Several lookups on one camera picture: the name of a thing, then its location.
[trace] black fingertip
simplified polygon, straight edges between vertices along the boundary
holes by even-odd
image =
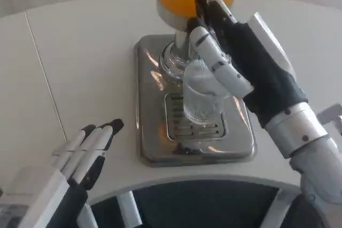
[[[112,122],[105,124],[105,126],[106,125],[110,125],[113,128],[112,135],[110,139],[108,140],[106,147],[104,148],[105,151],[108,151],[112,143],[113,137],[123,128],[124,124],[123,124],[122,119],[115,119]]]
[[[91,132],[93,132],[94,129],[96,129],[95,125],[87,125],[86,127],[82,128],[81,130],[85,132],[84,139],[86,139],[91,134]]]
[[[116,135],[124,126],[122,119],[115,119],[108,123],[113,128],[113,134]]]

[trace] robotic finger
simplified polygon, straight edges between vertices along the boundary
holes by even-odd
[[[0,227],[66,227],[76,220],[122,128],[120,119],[87,126],[54,152],[58,158],[52,166],[21,169],[0,198]]]

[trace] stainless steel base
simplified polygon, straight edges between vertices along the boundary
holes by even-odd
[[[139,156],[149,166],[186,166],[248,161],[256,153],[248,112],[235,97],[226,100],[219,136],[177,141],[167,126],[166,102],[170,95],[182,95],[182,85],[166,82],[159,71],[160,55],[173,35],[143,37],[136,45],[136,122]],[[190,129],[195,129],[186,121]]]

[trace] white table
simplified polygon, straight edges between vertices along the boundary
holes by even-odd
[[[287,0],[235,1],[234,14],[241,21],[246,21],[255,11],[261,13],[282,43],[314,111],[342,102],[342,92],[331,86],[331,82],[338,84],[342,64],[342,12]],[[39,133],[36,140],[33,137],[26,139],[24,135],[13,137],[2,142],[6,149],[12,143],[17,147],[32,143],[34,149],[27,148],[24,155],[37,157],[37,149],[40,148],[40,155],[49,155],[49,151],[63,140],[62,130],[56,131],[58,118],[67,138],[90,123],[102,124],[114,117],[122,118],[125,123],[124,129],[114,137],[103,172],[90,192],[92,203],[144,186],[190,179],[242,180],[299,191],[299,175],[291,170],[288,161],[283,159],[267,133],[259,127],[254,115],[252,124],[258,153],[251,162],[150,168],[138,159],[134,133],[133,47],[144,35],[173,32],[158,17],[156,0],[79,0],[28,10],[26,14],[0,20],[0,26],[4,23],[7,25],[0,30],[1,41],[18,26],[20,31],[6,43],[0,42],[2,58],[15,55],[11,65],[15,65],[17,73],[25,72],[29,65],[35,65],[35,70],[25,78],[8,74],[6,83],[2,81],[0,84],[1,89],[16,87],[15,82],[19,79],[30,82],[29,88],[32,90],[37,84],[45,83],[45,87],[40,89],[43,93],[34,94],[36,101],[29,101],[25,106],[27,109],[39,108],[36,116],[27,126],[19,124],[19,129],[30,129],[37,123],[38,127],[43,125],[45,135],[51,134],[50,140]],[[22,50],[21,54],[25,56],[19,57],[16,52],[8,54],[9,50],[18,46],[20,49],[24,47],[22,42],[17,42],[17,38],[29,32],[28,24],[33,38],[26,39],[25,44],[31,51]],[[51,99],[46,97],[49,89],[39,69],[40,64],[34,63],[39,61],[34,46],[59,116],[54,115]],[[34,81],[34,74],[39,74],[39,81]],[[6,106],[0,106],[0,110],[16,110],[17,107],[16,101],[8,100]],[[2,120],[1,131],[8,134],[16,132],[13,125]],[[3,155],[8,159],[15,156],[13,149],[9,149],[7,152],[1,151],[0,167],[7,163],[3,161]],[[27,161],[17,159],[9,162],[6,168],[0,169],[0,178],[8,179],[23,164]]]

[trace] drip tray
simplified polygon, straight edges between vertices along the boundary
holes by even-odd
[[[220,115],[207,125],[197,125],[185,117],[183,95],[169,93],[165,96],[166,125],[169,139],[176,142],[215,140],[224,137],[226,128]]]
[[[139,157],[148,166],[248,161],[256,144],[243,101],[228,97],[224,112],[200,126],[183,111],[182,85],[165,81],[159,58],[174,35],[143,37],[136,45],[136,122]]]

